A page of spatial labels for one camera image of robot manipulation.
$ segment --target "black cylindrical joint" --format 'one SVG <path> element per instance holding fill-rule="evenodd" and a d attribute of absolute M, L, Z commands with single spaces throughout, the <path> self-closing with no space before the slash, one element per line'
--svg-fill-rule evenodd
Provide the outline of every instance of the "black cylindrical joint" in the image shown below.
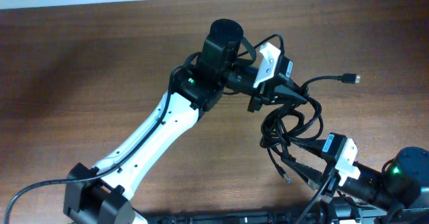
<path fill-rule="evenodd" d="M 340 190 L 383 210 L 388 210 L 393 197 L 381 184 L 381 173 L 360 163 L 356 167 L 361 171 L 359 179 L 347 178 Z"/>
<path fill-rule="evenodd" d="M 252 96 L 256 89 L 253 88 L 258 69 L 252 66 L 236 66 L 230 71 L 226 87 L 238 93 Z"/>

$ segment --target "table surface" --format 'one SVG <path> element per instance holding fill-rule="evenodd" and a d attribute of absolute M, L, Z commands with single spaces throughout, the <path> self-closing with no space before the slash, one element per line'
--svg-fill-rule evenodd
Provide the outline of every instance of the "table surface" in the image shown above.
<path fill-rule="evenodd" d="M 0 11 L 0 218 L 19 189 L 63 178 L 77 162 L 92 166 L 122 143 L 160 101 L 172 67 L 201 50 L 219 18 L 239 22 L 253 44 L 283 35 L 298 83 L 362 75 L 359 85 L 310 87 L 323 108 L 322 137 L 353 138 L 361 163 L 380 170 L 406 146 L 428 149 L 428 12 L 429 0 L 161 0 Z M 287 168 L 286 184 L 259 147 L 261 122 L 274 107 L 250 113 L 248 102 L 224 96 L 147 173 L 133 206 L 177 213 L 308 200 L 313 192 Z M 310 117 L 312 108 L 302 108 Z M 69 223 L 63 198 L 64 186 L 33 190 L 11 222 Z"/>

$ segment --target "brown tabletop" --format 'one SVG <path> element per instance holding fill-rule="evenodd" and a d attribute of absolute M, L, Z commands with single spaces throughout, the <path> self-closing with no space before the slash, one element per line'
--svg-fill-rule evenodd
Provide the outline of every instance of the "brown tabletop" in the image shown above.
<path fill-rule="evenodd" d="M 353 138 L 361 163 L 380 170 L 406 146 L 428 149 L 428 12 L 429 0 L 159 0 L 0 11 L 0 219 L 19 189 L 63 178 L 78 162 L 90 167 L 122 143 L 160 101 L 172 67 L 201 50 L 219 18 L 240 23 L 253 44 L 283 35 L 300 84 L 362 75 L 359 85 L 310 86 L 323 108 L 322 137 Z M 288 168 L 286 184 L 259 147 L 274 107 L 250 113 L 248 102 L 224 96 L 147 173 L 133 206 L 176 213 L 307 201 L 314 193 Z M 310 118 L 311 106 L 302 108 Z M 296 147 L 291 153 L 324 168 Z M 11 223 L 69 223 L 63 198 L 64 186 L 33 190 L 18 200 Z"/>

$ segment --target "wooden table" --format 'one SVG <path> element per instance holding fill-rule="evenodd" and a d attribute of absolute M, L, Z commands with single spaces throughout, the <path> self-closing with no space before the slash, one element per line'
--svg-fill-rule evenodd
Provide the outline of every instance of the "wooden table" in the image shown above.
<path fill-rule="evenodd" d="M 92 166 L 122 143 L 160 101 L 172 67 L 201 50 L 219 18 L 239 22 L 253 44 L 282 34 L 300 84 L 362 75 L 359 85 L 310 87 L 323 107 L 322 137 L 353 138 L 361 163 L 380 170 L 406 146 L 428 149 L 428 12 L 429 0 L 160 0 L 0 11 L 0 218 L 19 189 L 63 178 L 77 162 Z M 224 96 L 149 171 L 133 206 L 176 213 L 308 200 L 313 192 L 289 169 L 287 185 L 259 147 L 273 107 L 250 113 L 248 102 Z M 303 109 L 310 117 L 311 107 Z M 308 135 L 316 131 L 317 124 Z M 63 195 L 64 186 L 27 193 L 11 223 L 69 223 Z"/>

